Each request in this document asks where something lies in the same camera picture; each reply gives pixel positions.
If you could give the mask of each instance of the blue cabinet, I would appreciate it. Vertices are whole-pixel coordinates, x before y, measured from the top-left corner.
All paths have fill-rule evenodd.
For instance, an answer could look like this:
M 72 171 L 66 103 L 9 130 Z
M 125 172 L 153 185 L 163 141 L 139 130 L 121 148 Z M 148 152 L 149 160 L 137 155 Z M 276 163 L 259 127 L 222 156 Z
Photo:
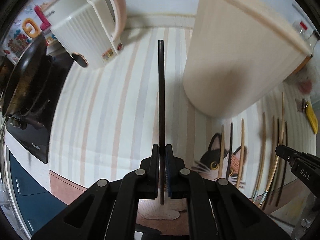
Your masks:
M 17 159 L 9 153 L 10 171 L 14 194 L 25 196 L 48 192 L 20 165 Z
M 32 235 L 67 207 L 50 192 L 16 198 L 23 220 Z
M 36 182 L 9 152 L 11 178 L 17 204 L 31 235 L 68 205 Z

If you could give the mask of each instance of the cat eye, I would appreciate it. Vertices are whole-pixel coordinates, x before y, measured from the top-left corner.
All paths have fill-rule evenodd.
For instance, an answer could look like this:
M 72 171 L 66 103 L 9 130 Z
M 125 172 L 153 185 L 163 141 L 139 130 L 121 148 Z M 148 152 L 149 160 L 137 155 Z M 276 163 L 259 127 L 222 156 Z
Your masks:
M 211 170 L 216 170 L 219 167 L 219 164 L 217 162 L 212 162 L 210 164 L 210 169 Z

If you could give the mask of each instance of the pink handle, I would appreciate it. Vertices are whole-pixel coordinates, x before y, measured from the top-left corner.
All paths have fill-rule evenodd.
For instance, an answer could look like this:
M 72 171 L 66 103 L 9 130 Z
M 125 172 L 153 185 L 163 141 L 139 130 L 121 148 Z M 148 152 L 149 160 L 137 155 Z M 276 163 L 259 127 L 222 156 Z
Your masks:
M 115 12 L 115 31 L 112 34 L 113 41 L 117 40 L 125 27 L 127 11 L 125 0 L 110 0 Z

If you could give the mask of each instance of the cabinet handle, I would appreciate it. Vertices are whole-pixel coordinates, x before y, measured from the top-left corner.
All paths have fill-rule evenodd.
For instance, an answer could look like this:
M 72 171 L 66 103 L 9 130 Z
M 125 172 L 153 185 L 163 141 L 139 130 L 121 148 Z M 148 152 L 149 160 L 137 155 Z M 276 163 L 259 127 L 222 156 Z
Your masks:
M 29 224 L 29 226 L 30 226 L 31 230 L 32 230 L 32 231 L 35 231 L 35 230 L 33 229 L 33 226 L 31 225 L 30 220 L 28 220 L 28 224 Z
M 18 188 L 18 194 L 21 194 L 18 178 L 16 178 L 16 183 L 17 183 L 17 188 Z

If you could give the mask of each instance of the cooktop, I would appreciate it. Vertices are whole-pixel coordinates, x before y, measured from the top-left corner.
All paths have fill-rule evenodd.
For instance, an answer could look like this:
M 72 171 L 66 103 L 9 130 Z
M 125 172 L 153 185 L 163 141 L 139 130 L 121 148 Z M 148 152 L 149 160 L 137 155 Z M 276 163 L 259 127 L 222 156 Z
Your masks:
M 48 163 L 53 116 L 73 62 L 67 52 L 46 56 L 25 105 L 7 123 L 8 132 L 43 163 Z

